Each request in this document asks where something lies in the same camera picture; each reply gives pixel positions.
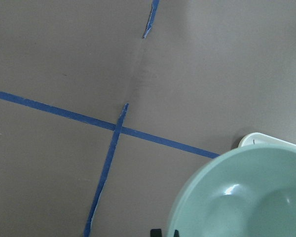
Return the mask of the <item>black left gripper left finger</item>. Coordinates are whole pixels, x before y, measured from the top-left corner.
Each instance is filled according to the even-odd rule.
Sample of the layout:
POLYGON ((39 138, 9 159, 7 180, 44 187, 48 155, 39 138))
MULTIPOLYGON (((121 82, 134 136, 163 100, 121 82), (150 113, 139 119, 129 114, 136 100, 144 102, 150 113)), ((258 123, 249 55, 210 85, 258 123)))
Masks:
POLYGON ((161 229, 151 229, 150 237, 162 237, 162 230, 161 229))

